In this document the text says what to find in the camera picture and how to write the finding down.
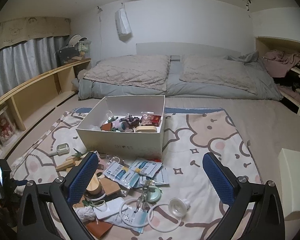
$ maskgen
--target white cap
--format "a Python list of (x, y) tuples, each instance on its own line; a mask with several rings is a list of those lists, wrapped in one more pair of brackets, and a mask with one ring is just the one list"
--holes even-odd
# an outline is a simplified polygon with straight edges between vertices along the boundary
[(190, 202), (187, 199), (172, 198), (168, 205), (169, 211), (177, 218), (182, 218), (186, 215), (190, 208)]

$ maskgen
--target red box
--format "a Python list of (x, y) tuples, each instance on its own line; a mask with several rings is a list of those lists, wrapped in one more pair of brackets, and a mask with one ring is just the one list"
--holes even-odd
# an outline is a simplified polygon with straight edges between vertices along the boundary
[(161, 116), (160, 115), (152, 115), (152, 119), (151, 119), (151, 122), (152, 122), (152, 125), (153, 126), (159, 126), (160, 124), (160, 120), (161, 120)]

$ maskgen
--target curtain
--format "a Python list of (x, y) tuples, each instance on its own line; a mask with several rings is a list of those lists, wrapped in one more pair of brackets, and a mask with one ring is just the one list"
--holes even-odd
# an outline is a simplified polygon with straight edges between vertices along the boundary
[(60, 64), (56, 51), (67, 36), (33, 39), (0, 50), (0, 97)]

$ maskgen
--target closet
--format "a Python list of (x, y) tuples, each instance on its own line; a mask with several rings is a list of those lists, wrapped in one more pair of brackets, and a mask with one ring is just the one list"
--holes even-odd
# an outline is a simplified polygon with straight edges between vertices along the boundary
[[(300, 58), (300, 42), (281, 38), (256, 37), (256, 49), (259, 51), (259, 58), (265, 63), (268, 73), (273, 77), (280, 93), (283, 95), (281, 103), (300, 115), (300, 61), (298, 60)], [(268, 52), (272, 50), (277, 51), (269, 54)], [(271, 67), (276, 70), (276, 65), (280, 65), (280, 67), (277, 67), (279, 70), (288, 66), (282, 65), (278, 61), (269, 60), (269, 56), (277, 56), (277, 54), (279, 54), (279, 57), (283, 55), (285, 59), (289, 57), (290, 62), (293, 62), (292, 65), (294, 66), (286, 73), (285, 71), (283, 73), (277, 73), (276, 71), (271, 73), (270, 71)]]

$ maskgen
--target white yarn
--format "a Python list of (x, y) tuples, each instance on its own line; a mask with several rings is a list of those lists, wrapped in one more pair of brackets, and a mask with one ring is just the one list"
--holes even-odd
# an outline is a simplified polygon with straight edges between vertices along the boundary
[(76, 212), (82, 223), (95, 220), (96, 218), (96, 214), (93, 210), (93, 207), (91, 206), (74, 208), (74, 211)]

